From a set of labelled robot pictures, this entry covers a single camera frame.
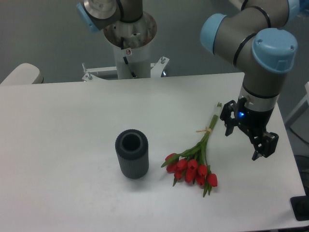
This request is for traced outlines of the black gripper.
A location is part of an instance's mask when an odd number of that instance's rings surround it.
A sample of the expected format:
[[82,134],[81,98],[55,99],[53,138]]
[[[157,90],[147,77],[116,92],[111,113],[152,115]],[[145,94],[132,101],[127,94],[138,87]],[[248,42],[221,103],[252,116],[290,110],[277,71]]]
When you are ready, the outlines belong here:
[[275,152],[279,140],[276,133],[266,131],[272,112],[273,109],[259,112],[246,107],[239,110],[239,106],[234,100],[229,101],[223,106],[220,114],[220,119],[226,128],[225,136],[231,135],[234,127],[237,127],[248,135],[254,147],[252,160],[257,160],[259,157],[269,157]]

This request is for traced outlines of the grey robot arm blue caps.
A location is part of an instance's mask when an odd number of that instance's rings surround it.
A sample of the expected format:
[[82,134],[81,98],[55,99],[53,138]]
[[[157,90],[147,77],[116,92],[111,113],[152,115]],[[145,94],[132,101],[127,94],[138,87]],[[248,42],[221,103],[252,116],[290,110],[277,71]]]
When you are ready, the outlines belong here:
[[[226,135],[238,127],[249,137],[253,159],[275,152],[279,137],[266,126],[298,48],[282,27],[308,8],[306,0],[245,0],[235,16],[214,14],[202,26],[202,46],[244,73],[238,100],[226,103],[220,118]],[[142,1],[83,0],[77,11],[90,31],[103,31],[113,45],[119,79],[161,76],[148,50],[157,25]]]

